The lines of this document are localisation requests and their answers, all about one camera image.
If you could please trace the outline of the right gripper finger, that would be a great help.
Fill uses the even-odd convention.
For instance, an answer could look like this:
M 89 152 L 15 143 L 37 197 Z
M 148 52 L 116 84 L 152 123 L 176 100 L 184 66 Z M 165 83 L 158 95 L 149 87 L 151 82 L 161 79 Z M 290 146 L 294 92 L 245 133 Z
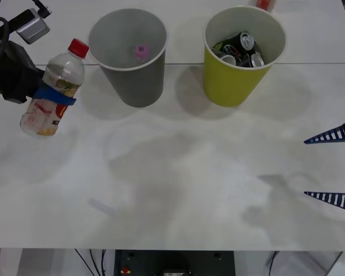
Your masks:
M 304 141 L 304 144 L 339 143 L 345 142 L 345 123 L 336 128 L 319 133 Z
M 305 191 L 305 195 L 345 210 L 345 193 Z

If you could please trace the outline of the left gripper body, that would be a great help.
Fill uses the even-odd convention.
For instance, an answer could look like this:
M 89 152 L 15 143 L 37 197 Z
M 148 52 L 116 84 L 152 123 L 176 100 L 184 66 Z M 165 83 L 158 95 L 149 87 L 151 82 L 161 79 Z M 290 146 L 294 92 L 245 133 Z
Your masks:
M 24 47 L 8 42 L 0 58 L 0 95 L 4 100 L 23 104 L 44 86 L 43 75 Z

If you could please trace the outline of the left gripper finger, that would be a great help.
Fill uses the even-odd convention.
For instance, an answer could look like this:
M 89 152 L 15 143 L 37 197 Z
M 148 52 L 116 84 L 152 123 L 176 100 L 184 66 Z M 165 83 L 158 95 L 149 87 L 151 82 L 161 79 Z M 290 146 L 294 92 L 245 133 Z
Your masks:
M 72 106 L 75 98 L 68 97 L 50 86 L 40 86 L 33 95 L 33 99 L 45 99 L 65 106 Z

